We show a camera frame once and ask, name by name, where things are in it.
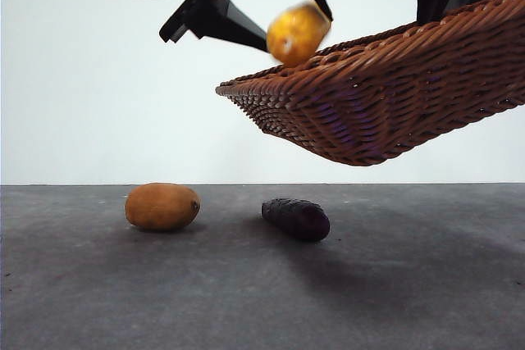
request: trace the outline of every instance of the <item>brown potato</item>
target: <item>brown potato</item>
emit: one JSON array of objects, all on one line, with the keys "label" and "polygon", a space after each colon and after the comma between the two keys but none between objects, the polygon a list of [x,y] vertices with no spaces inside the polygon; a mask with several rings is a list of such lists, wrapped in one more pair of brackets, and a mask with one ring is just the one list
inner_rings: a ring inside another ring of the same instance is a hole
[{"label": "brown potato", "polygon": [[137,186],[126,200],[126,219],[145,230],[169,231],[186,227],[197,216],[200,198],[180,184]]}]

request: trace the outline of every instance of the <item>gray table surface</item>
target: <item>gray table surface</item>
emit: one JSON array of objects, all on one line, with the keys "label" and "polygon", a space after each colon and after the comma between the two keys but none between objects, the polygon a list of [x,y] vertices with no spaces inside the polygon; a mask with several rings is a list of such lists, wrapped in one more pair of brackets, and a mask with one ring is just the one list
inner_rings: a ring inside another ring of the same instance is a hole
[{"label": "gray table surface", "polygon": [[[201,185],[181,232],[132,186],[2,188],[2,349],[525,348],[525,184]],[[321,204],[320,243],[261,202]]]}]

